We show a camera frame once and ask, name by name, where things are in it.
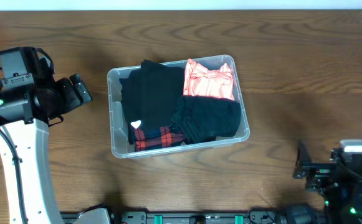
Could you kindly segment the dark teal garment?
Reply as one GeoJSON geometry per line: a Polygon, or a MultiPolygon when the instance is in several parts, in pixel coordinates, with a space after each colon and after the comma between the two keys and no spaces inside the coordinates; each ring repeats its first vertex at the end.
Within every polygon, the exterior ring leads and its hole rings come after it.
{"type": "Polygon", "coordinates": [[[226,98],[181,96],[171,120],[183,131],[189,144],[233,137],[241,122],[241,105],[226,98]]]}

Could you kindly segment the coral pink garment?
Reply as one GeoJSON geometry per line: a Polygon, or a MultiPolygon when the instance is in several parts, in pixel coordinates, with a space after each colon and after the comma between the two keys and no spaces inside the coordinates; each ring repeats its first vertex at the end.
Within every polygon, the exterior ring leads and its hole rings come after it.
{"type": "Polygon", "coordinates": [[[224,98],[234,101],[232,70],[224,63],[218,70],[188,59],[184,70],[183,95],[224,98]]]}

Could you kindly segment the red navy plaid shirt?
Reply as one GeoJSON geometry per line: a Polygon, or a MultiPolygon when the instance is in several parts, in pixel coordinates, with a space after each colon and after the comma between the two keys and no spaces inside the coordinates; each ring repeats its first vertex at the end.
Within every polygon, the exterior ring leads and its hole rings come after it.
{"type": "Polygon", "coordinates": [[[128,129],[128,142],[134,145],[136,152],[180,146],[186,141],[186,135],[175,126],[163,126],[147,131],[132,126],[128,129]]]}

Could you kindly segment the black garment with tag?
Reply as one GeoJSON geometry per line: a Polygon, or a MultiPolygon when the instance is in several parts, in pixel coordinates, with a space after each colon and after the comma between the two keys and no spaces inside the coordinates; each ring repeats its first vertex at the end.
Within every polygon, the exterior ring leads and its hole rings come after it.
{"type": "Polygon", "coordinates": [[[139,121],[142,130],[169,126],[176,101],[183,95],[184,68],[144,60],[120,83],[121,105],[128,124],[139,121]]]}

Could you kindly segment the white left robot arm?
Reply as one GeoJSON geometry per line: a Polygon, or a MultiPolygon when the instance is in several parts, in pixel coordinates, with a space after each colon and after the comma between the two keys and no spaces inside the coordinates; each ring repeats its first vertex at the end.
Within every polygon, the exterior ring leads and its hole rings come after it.
{"type": "Polygon", "coordinates": [[[110,223],[105,207],[63,217],[48,160],[49,121],[91,101],[80,76],[14,75],[0,82],[0,155],[11,223],[110,223]]]}

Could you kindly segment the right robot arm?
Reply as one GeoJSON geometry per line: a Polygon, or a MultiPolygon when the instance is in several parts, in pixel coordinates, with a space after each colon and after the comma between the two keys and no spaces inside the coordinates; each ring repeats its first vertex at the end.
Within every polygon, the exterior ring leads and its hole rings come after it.
{"type": "Polygon", "coordinates": [[[307,191],[323,197],[323,211],[293,205],[275,216],[277,223],[362,223],[362,140],[341,140],[330,160],[313,162],[303,142],[298,142],[293,178],[304,179],[307,191]]]}

